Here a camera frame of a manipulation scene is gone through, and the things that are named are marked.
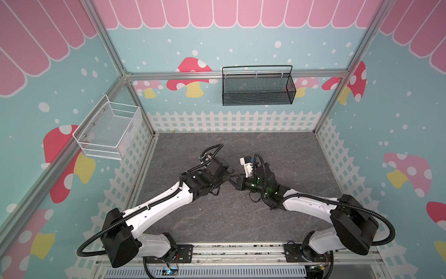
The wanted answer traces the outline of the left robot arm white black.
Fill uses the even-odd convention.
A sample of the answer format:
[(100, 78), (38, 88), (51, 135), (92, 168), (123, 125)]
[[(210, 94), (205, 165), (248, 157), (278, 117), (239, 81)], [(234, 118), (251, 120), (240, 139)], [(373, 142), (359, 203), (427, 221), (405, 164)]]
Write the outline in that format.
[(100, 237), (105, 252), (113, 268), (122, 267), (137, 257), (158, 258), (171, 262), (177, 257), (178, 245), (167, 232), (153, 235), (146, 230), (157, 221), (176, 209), (187, 205), (229, 180), (232, 170), (224, 159), (213, 158), (203, 169), (186, 173), (181, 182), (139, 206), (124, 212), (117, 208), (109, 211), (103, 223), (106, 229), (125, 217), (142, 209), (132, 218), (123, 221), (117, 227)]

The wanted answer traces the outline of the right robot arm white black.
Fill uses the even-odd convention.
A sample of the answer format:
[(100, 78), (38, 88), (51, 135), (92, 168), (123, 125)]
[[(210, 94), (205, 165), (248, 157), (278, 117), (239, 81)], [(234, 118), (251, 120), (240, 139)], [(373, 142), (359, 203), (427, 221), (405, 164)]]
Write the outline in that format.
[(277, 183), (274, 173), (267, 167), (255, 168), (249, 177), (245, 174), (235, 177), (230, 183), (236, 190), (260, 194), (260, 200), (271, 210), (300, 212), (331, 224), (326, 230), (307, 234), (302, 250), (308, 258), (339, 249), (368, 254), (379, 224), (352, 196), (323, 198), (300, 193)]

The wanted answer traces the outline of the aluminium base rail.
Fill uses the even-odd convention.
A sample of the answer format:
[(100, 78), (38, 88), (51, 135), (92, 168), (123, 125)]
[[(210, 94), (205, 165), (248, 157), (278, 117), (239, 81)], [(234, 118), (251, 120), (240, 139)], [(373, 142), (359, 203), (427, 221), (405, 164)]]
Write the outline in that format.
[(376, 248), (371, 248), (365, 256), (346, 249), (327, 252), (305, 258), (299, 242), (195, 242), (192, 246), (179, 248), (179, 255), (170, 265), (285, 265), (285, 264), (330, 264), (338, 265), (378, 265), (383, 260)]

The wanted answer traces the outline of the black mesh wall basket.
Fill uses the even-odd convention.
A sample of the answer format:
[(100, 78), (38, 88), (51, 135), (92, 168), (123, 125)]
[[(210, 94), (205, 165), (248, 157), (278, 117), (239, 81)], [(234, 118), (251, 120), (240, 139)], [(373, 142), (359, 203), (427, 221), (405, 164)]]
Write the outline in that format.
[(292, 70), (290, 65), (223, 67), (223, 105), (291, 105), (297, 91)]

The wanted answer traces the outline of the white mesh wall basket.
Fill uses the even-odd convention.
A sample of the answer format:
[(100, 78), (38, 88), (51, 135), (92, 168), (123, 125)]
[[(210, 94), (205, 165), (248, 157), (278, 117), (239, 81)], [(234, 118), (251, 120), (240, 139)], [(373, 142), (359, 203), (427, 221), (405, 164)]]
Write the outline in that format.
[(104, 95), (73, 137), (86, 156), (122, 160), (142, 121), (140, 107)]

